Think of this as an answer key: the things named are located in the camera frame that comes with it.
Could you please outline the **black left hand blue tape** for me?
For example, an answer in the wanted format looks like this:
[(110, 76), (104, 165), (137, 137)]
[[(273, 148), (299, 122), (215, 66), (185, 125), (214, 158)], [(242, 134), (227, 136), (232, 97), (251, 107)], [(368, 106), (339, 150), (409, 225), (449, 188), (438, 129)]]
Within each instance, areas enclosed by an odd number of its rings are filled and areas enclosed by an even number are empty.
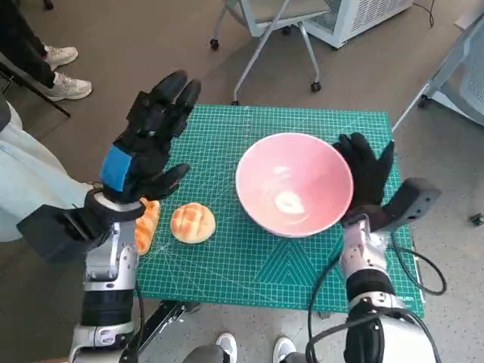
[(181, 136), (200, 95), (201, 83), (184, 70), (163, 78), (150, 92), (139, 92), (126, 117), (126, 129), (112, 143), (101, 167), (104, 196), (114, 203), (172, 194), (190, 166), (165, 170), (172, 139)]

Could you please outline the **black knitted gloved right hand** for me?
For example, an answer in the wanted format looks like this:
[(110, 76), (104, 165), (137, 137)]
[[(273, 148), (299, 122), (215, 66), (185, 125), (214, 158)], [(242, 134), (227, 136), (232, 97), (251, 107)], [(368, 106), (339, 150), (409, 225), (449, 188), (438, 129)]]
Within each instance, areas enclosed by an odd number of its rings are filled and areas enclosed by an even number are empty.
[(353, 179), (354, 191), (348, 211), (362, 206), (380, 206), (384, 188), (394, 162), (395, 142), (390, 141), (376, 157), (363, 134), (341, 134), (333, 147), (347, 162)]

